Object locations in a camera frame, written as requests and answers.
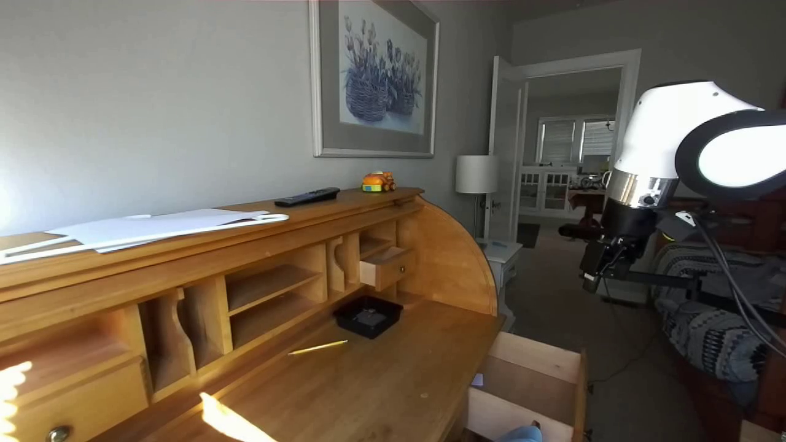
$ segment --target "gray wall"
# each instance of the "gray wall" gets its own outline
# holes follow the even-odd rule
[[[442,23],[438,154],[316,160],[306,3],[0,0],[0,236],[139,212],[355,186],[367,169],[479,230],[455,158],[485,150],[489,3],[428,3]]]
[[[648,89],[718,78],[730,94],[779,106],[786,89],[784,0],[617,0],[514,28],[514,63],[640,50]]]

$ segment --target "lamp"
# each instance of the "lamp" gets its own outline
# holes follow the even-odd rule
[[[457,158],[457,191],[483,196],[483,244],[489,244],[489,193],[496,191],[496,158],[494,154],[458,154]]]

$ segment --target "desk surface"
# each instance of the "desk surface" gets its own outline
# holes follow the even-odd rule
[[[442,440],[496,332],[494,316],[414,303],[379,340],[327,321],[294,348],[332,340],[348,340],[347,347],[279,357],[209,394],[274,440]],[[169,427],[157,427],[154,440],[220,440],[202,424],[199,408],[160,424]]]

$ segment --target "sunlight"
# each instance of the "sunlight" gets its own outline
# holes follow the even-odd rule
[[[243,416],[232,412],[223,403],[218,403],[209,394],[199,394],[202,397],[202,419],[210,424],[215,433],[243,440],[243,442],[274,442],[267,433],[247,422]]]
[[[0,442],[16,442],[15,433],[16,424],[11,417],[16,416],[16,385],[26,381],[26,371],[32,368],[32,360],[6,367],[0,371]]]

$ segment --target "white lampshade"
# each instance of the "white lampshade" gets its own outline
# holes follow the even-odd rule
[[[457,158],[457,191],[458,193],[494,193],[496,191],[496,158],[490,158],[490,154]]]

